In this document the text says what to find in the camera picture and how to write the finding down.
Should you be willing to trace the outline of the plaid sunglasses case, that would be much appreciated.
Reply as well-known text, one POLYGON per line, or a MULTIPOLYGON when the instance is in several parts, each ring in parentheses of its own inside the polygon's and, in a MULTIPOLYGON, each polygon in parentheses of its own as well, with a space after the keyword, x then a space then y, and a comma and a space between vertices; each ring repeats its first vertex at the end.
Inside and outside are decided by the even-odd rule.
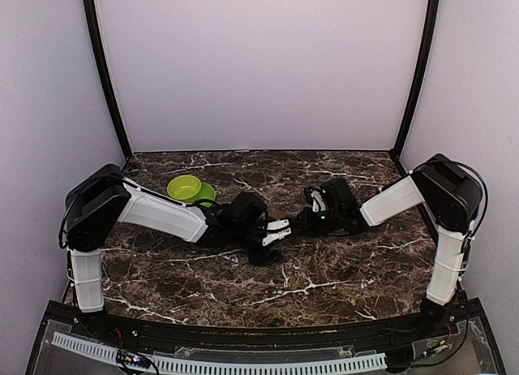
POLYGON ((281 226, 290 224, 288 215, 278 210, 272 210, 268 213, 268 224, 271 225, 272 222, 281 222, 281 226))

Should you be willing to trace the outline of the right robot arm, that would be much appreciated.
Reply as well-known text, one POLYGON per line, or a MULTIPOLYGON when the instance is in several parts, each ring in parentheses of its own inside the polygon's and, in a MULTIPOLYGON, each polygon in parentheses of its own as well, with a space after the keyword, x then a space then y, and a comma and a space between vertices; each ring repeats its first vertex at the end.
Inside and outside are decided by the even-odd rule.
POLYGON ((483 177, 461 162, 436 154, 359 204, 343 178, 304 191, 305 207, 296 227, 306 235, 345 231, 357 235, 423 205, 434 218, 438 238, 426 298, 445 306, 453 298, 468 264, 470 244, 487 213, 489 193, 483 177))

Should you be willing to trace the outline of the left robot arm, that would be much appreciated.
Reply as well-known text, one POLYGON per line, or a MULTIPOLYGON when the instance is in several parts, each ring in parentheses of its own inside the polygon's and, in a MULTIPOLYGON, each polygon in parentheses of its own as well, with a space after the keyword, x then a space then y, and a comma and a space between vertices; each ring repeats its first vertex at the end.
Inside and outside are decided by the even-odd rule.
POLYGON ((236 243, 250 263, 263 265, 274 254, 272 244, 290 234, 288 220, 271 220, 264 201, 239 193, 229 204, 200 199, 184 202, 142 187, 114 164, 101 167, 66 196, 58 245, 69 253, 75 302, 82 324, 97 339, 114 333, 105 315, 101 249, 116 223, 146 227, 204 248, 236 243))

